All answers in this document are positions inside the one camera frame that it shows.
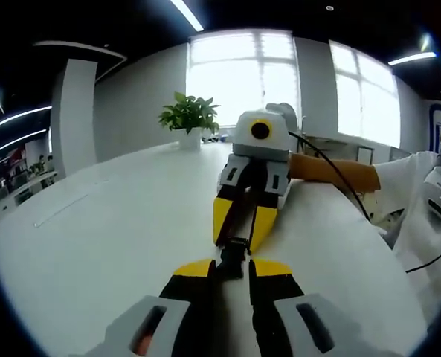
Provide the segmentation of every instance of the camera lens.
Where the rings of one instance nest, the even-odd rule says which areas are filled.
[[[256,139],[266,139],[270,135],[270,129],[265,123],[256,123],[251,127],[251,134]]]

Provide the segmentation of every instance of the green leaves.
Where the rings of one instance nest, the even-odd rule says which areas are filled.
[[[213,98],[204,100],[193,95],[186,97],[176,91],[174,99],[177,103],[174,106],[164,106],[166,110],[159,115],[162,126],[168,126],[169,130],[186,129],[187,134],[196,127],[209,129],[212,133],[219,130],[219,124],[213,121],[217,115],[214,108],[219,105],[211,105]]]

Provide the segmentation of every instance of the white pot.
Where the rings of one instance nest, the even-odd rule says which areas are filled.
[[[180,135],[179,146],[181,150],[199,151],[200,150],[200,135],[202,128],[192,128],[187,134],[185,129],[179,129],[177,132]]]

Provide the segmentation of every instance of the black ceiling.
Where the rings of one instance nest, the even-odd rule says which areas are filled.
[[[205,30],[280,28],[295,36],[335,40],[382,62],[419,51],[424,33],[434,39],[436,60],[394,67],[427,99],[441,99],[441,0],[184,0]],[[327,11],[332,5],[334,11]],[[56,75],[68,57],[86,51],[34,48],[42,40],[80,42],[128,57],[123,65],[187,41],[196,32],[170,0],[0,1],[0,99],[7,114],[50,103]],[[97,59],[102,71],[112,57]],[[7,126],[0,143],[48,126],[49,112]]]

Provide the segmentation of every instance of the white sleeve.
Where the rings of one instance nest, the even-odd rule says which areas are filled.
[[[418,186],[433,169],[437,154],[418,152],[396,161],[374,165],[381,190],[376,198],[384,214],[405,209]]]

